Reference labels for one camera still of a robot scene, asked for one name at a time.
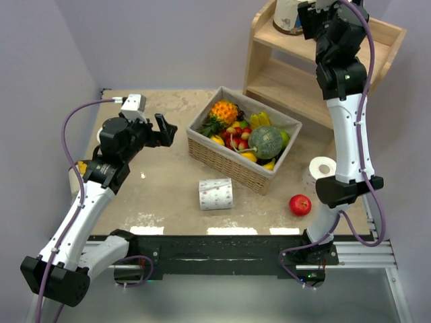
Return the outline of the paper roll edge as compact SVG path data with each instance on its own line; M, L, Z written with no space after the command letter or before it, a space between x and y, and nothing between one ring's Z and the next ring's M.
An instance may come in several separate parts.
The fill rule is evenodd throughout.
M87 166L89 164L89 160L78 160L75 162L75 168L77 169L77 171L79 172L79 175L81 176L81 178L83 178L86 170L87 170ZM69 186L70 186L70 190L71 190L71 197L72 199L77 197L78 192L80 191L80 186L79 186L79 180L75 174L75 172L73 171L72 168L69 169Z

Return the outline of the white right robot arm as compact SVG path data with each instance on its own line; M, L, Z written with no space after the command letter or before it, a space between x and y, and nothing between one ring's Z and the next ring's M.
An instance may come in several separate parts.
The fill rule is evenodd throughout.
M362 1L303 1L298 17L305 39L316 42L317 82L333 123L337 154L335 174L316 181L318 213L299 248L305 263L316 264L330 252L333 232L349 207L384 186L372 166L366 130L376 51Z

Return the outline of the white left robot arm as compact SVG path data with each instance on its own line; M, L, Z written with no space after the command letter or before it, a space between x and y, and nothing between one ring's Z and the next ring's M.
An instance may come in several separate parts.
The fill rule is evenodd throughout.
M97 135L83 176L84 187L66 218L37 257L26 256L20 270L35 294L75 307L85 297L91 280L121 260L132 264L139 258L134 234L116 229L107 241L89 254L83 248L104 209L117 195L130 172L131 160L144 147L169 147L177 126L155 115L158 131L149 120L129 120L124 115L106 120Z

